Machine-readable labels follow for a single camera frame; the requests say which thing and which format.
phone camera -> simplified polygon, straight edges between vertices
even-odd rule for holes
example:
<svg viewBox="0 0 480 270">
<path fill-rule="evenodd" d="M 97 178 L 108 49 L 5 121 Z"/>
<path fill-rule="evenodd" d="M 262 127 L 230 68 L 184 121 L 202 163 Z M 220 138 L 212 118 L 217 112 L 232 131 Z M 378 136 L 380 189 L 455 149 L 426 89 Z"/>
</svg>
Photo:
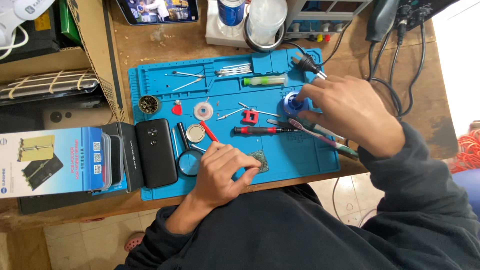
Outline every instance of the phone camera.
<svg viewBox="0 0 480 270">
<path fill-rule="evenodd" d="M 50 115 L 50 121 L 54 123 L 60 123 L 61 119 L 62 119 L 62 115 L 59 111 L 54 111 Z"/>
<path fill-rule="evenodd" d="M 156 128 L 151 127 L 148 129 L 148 135 L 150 137 L 155 137 L 157 134 L 158 134 L 158 131 L 156 130 Z"/>
</svg>

tablet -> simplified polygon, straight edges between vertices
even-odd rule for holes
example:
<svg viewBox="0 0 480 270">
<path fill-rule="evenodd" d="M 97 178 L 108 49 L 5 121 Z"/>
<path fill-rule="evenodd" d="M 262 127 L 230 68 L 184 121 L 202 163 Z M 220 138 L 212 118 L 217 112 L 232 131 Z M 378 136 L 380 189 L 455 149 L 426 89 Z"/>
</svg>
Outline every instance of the tablet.
<svg viewBox="0 0 480 270">
<path fill-rule="evenodd" d="M 130 25 L 198 21 L 196 0 L 117 0 Z"/>
</svg>

wooden desk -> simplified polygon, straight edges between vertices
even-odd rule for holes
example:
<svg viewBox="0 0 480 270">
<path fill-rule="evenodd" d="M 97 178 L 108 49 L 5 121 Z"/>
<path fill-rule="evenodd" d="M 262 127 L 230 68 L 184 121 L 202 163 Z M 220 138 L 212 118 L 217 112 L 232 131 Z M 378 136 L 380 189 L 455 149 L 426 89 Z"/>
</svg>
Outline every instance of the wooden desk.
<svg viewBox="0 0 480 270">
<path fill-rule="evenodd" d="M 170 62 L 210 58 L 218 56 L 231 56 L 252 53 L 251 49 L 232 48 L 208 45 L 205 41 L 205 26 L 207 18 L 206 1 L 199 1 L 200 21 L 197 23 L 129 26 L 117 4 L 112 3 L 112 17 L 114 21 L 115 36 L 119 51 L 121 73 L 125 86 L 127 101 L 130 101 L 129 82 L 127 70 L 140 64 L 156 62 Z M 352 75 L 366 77 L 368 73 L 369 43 L 364 41 L 366 36 L 366 23 L 370 9 L 364 10 L 347 30 L 340 49 L 335 57 L 325 65 L 327 74 L 339 76 Z M 423 72 L 415 84 L 415 106 L 404 121 L 419 130 L 432 150 L 436 159 L 446 159 L 457 152 L 456 136 L 450 117 L 450 110 L 445 93 L 442 70 L 438 56 L 435 35 L 431 21 L 426 23 L 427 56 Z M 332 41 L 316 43 L 300 41 L 305 48 L 321 48 L 324 57 L 328 57 L 335 47 L 338 35 Z M 376 77 L 387 79 L 390 72 L 392 57 L 396 48 L 396 37 L 393 37 L 381 60 Z M 407 33 L 404 45 L 400 50 L 396 65 L 394 87 L 401 97 L 404 106 L 408 104 L 408 85 L 418 69 L 421 53 L 420 28 Z M 384 100 L 388 109 L 392 109 L 392 101 L 387 89 L 374 85 Z M 359 163 L 343 156 L 340 157 L 342 170 L 336 173 L 321 174 L 302 177 L 285 181 L 271 182 L 250 186 L 245 192 L 271 189 L 281 186 L 307 183 L 339 176 L 354 175 L 366 172 Z M 183 197 L 162 200 L 142 201 L 140 192 L 102 199 L 77 206 L 50 210 L 33 215 L 21 216 L 18 211 L 16 199 L 3 199 L 0 203 L 0 230 L 30 228 L 32 226 L 46 226 L 68 222 L 79 222 L 88 219 L 101 218 L 137 212 L 159 207 L 176 205 Z"/>
</svg>

pink slipper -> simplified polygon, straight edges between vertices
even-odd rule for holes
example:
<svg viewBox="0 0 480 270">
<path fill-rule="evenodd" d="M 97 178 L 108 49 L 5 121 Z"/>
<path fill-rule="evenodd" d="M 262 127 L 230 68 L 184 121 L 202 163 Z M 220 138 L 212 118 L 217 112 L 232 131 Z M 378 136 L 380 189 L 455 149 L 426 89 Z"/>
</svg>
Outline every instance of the pink slipper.
<svg viewBox="0 0 480 270">
<path fill-rule="evenodd" d="M 132 234 L 128 240 L 123 249 L 125 249 L 126 252 L 130 252 L 134 247 L 138 246 L 142 240 L 144 239 L 145 233 L 134 233 Z"/>
</svg>

red screwdriver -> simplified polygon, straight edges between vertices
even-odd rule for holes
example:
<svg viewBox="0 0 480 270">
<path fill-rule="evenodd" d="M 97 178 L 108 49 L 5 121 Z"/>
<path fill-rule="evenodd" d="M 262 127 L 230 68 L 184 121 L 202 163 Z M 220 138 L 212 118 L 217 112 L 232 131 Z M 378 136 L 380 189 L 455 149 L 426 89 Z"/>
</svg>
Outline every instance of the red screwdriver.
<svg viewBox="0 0 480 270">
<path fill-rule="evenodd" d="M 268 133 L 283 133 L 298 131 L 298 129 L 286 128 L 286 127 L 234 127 L 233 134 L 268 134 Z"/>
</svg>

